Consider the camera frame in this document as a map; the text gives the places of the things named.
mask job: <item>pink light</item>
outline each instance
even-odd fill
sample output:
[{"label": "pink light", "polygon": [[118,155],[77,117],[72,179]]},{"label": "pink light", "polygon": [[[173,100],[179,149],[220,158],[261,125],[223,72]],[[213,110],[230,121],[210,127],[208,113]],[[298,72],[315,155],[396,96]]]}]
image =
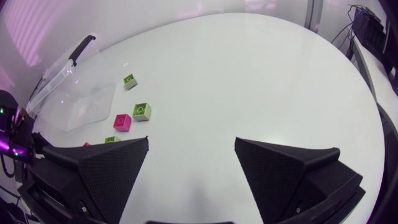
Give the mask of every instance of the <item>pink light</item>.
[{"label": "pink light", "polygon": [[[37,11],[42,11],[44,9],[44,4],[43,1],[40,1],[41,4],[39,4],[39,6],[37,7]],[[26,48],[27,48],[27,43],[29,41],[29,39],[31,39],[31,33],[33,31],[33,28],[35,27],[35,25],[37,24],[37,21],[39,20],[39,13],[35,13],[32,17],[32,20],[30,21],[29,27],[26,30],[25,36],[22,40],[22,44],[20,47],[20,50],[22,52],[22,54],[26,54]]]},{"label": "pink light", "polygon": [[203,6],[201,5],[201,2],[197,2],[197,8],[195,10],[179,12],[177,14],[177,19],[181,20],[198,17],[201,15],[202,10]]},{"label": "pink light", "polygon": [[13,43],[29,66],[41,62],[38,49],[63,11],[76,1],[25,0],[9,1],[5,22]]},{"label": "pink light", "polygon": [[258,11],[264,6],[264,0],[244,0],[244,2],[246,3],[246,12]]},{"label": "pink light", "polygon": [[275,4],[274,2],[270,2],[270,3],[268,3],[268,4],[266,5],[266,8],[267,8],[267,9],[275,9],[275,7],[276,7],[276,4]]},{"label": "pink light", "polygon": [[0,64],[0,88],[3,90],[10,90],[12,87],[15,87],[15,83]]}]

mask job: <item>black cable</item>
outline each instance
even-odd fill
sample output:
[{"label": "black cable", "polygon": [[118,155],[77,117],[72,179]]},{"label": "black cable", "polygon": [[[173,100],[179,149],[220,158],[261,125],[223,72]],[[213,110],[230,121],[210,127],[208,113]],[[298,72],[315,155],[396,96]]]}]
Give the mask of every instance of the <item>black cable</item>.
[{"label": "black cable", "polygon": [[0,158],[1,158],[1,165],[2,165],[2,169],[3,169],[4,173],[6,174],[6,176],[8,178],[13,178],[15,176],[15,169],[16,169],[15,160],[14,159],[12,160],[13,163],[14,163],[14,172],[9,174],[8,171],[7,171],[6,163],[4,162],[4,157],[3,157],[2,154],[0,154]]},{"label": "black cable", "polygon": [[347,26],[345,26],[338,34],[337,34],[337,36],[331,41],[331,43],[333,43],[335,40],[336,40],[336,38],[349,26],[349,25],[351,25],[352,23],[350,23],[350,24],[348,24]]},{"label": "black cable", "polygon": [[17,198],[17,199],[21,199],[21,196],[18,196],[18,195],[16,195],[16,194],[12,193],[11,191],[5,189],[2,185],[0,185],[0,189],[3,190],[3,191],[5,191],[5,192],[7,192],[9,195],[11,195],[11,196],[13,196],[13,197],[15,197],[15,198]]}]

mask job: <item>lime green block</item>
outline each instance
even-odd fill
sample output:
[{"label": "lime green block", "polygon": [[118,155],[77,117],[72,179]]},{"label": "lime green block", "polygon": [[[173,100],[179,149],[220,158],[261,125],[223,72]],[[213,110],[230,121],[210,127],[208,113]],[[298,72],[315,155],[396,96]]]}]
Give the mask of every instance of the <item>lime green block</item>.
[{"label": "lime green block", "polygon": [[136,121],[147,121],[150,116],[150,106],[148,103],[138,103],[134,105],[132,118]]},{"label": "lime green block", "polygon": [[137,80],[133,77],[132,74],[128,75],[126,78],[123,78],[123,83],[126,89],[131,89],[135,85],[137,85]]},{"label": "lime green block", "polygon": [[111,143],[111,142],[117,142],[120,141],[120,139],[116,136],[111,136],[105,139],[105,143]]}]

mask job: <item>white wall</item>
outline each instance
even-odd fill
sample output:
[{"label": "white wall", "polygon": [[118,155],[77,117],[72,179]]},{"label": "white wall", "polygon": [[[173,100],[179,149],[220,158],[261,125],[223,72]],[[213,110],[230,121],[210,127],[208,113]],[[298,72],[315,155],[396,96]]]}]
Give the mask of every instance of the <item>white wall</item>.
[{"label": "white wall", "polygon": [[7,0],[0,12],[0,88],[25,106],[46,68],[90,32],[103,50],[155,27],[224,12],[303,26],[307,0]]}]

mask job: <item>black equipment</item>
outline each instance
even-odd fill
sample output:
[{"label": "black equipment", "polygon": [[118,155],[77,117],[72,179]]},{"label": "black equipment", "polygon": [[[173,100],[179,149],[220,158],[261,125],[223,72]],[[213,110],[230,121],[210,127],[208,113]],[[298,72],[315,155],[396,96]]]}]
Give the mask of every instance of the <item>black equipment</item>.
[{"label": "black equipment", "polygon": [[368,49],[379,61],[385,60],[383,56],[386,42],[384,27],[370,9],[356,8],[353,31],[362,46]]},{"label": "black equipment", "polygon": [[[379,2],[387,16],[387,42],[384,47],[386,59],[382,63],[390,78],[392,88],[398,95],[398,1],[379,0]],[[390,75],[393,67],[396,68],[396,72]]]},{"label": "black equipment", "polygon": [[18,192],[43,223],[119,223],[148,151],[147,138],[45,147]]},{"label": "black equipment", "polygon": [[339,223],[365,194],[362,176],[338,161],[337,148],[236,138],[235,151],[264,224]]}]

